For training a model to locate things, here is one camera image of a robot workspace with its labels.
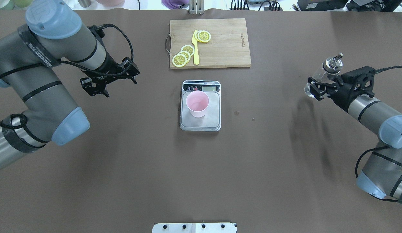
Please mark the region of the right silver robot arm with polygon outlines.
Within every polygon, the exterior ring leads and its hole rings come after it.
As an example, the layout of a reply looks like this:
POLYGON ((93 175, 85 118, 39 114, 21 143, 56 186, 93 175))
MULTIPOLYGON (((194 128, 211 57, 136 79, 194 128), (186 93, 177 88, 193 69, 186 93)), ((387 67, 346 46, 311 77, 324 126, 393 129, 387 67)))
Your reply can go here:
POLYGON ((357 186, 372 197, 402 205, 402 113, 377 99, 374 76, 402 68, 369 66, 326 78, 309 77, 309 94, 316 100, 330 98, 338 107, 373 132, 376 147, 363 152, 355 164, 357 186))

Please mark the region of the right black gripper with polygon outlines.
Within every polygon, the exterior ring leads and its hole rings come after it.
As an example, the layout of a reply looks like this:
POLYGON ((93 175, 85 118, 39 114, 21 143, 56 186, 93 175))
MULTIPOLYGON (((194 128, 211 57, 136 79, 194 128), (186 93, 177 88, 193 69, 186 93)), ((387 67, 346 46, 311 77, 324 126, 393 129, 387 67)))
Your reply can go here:
POLYGON ((369 98, 374 97, 375 73, 374 68, 365 66, 342 75, 309 77, 308 88, 316 100, 330 98, 337 106, 348 112, 350 104, 357 97, 364 94, 369 98))

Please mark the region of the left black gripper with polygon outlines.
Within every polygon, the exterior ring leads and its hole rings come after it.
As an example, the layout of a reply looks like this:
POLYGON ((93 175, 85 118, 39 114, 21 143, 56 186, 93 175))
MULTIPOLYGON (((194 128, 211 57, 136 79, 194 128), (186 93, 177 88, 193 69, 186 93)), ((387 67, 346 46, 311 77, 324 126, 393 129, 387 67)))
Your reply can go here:
POLYGON ((129 57, 125 57, 121 63, 115 62, 112 58, 106 58, 96 70, 87 69, 83 72, 87 76, 80 79, 83 90, 90 96, 102 94, 105 97, 109 97, 109 93, 106 90, 108 84, 126 79, 130 79, 134 84, 137 84, 135 77, 140 74, 137 65, 129 57))

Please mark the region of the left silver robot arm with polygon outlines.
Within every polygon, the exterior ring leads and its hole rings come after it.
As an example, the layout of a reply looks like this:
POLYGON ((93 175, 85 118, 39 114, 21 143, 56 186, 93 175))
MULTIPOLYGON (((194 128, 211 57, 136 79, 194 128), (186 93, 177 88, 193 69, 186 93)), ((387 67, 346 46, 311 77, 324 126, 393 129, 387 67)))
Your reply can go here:
POLYGON ((65 145, 90 128, 81 107, 53 68, 68 64, 86 77, 81 86, 90 96, 109 97, 106 86, 140 74, 133 56, 115 62, 102 41, 105 28, 87 27, 62 0, 35 0, 26 24, 0 39, 0 87, 12 87, 27 106, 0 121, 0 170, 52 141, 65 145))

